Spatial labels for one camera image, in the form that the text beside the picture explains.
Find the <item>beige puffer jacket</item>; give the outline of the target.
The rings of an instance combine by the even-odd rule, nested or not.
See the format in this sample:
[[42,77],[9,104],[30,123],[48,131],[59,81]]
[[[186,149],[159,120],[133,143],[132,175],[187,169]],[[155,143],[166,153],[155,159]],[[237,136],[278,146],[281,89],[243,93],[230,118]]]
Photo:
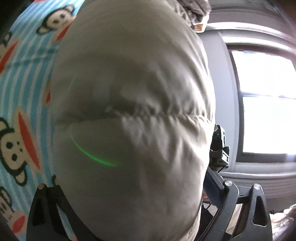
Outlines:
[[53,160],[102,240],[193,240],[215,126],[206,51],[177,1],[85,1],[51,77]]

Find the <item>beige patterned folded clothes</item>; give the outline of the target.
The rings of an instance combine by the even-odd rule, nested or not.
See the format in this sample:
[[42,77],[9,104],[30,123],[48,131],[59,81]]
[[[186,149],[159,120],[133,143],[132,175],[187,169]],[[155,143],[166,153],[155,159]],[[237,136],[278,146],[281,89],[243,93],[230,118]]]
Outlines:
[[212,7],[208,0],[183,0],[178,1],[186,11],[196,33],[203,33],[208,25]]

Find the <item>window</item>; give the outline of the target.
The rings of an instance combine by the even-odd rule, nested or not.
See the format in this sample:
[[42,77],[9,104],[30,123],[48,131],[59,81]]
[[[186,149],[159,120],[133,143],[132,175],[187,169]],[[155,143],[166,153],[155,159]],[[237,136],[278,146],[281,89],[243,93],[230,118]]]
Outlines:
[[241,163],[295,162],[295,54],[227,44],[234,71]]

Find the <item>blue monkey print blanket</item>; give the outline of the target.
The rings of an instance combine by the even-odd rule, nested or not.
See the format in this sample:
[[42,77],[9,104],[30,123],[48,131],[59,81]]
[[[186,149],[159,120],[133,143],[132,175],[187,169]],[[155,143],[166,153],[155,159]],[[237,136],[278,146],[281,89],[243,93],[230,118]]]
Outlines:
[[39,184],[57,185],[50,83],[60,42],[82,1],[1,1],[1,216],[26,239]]

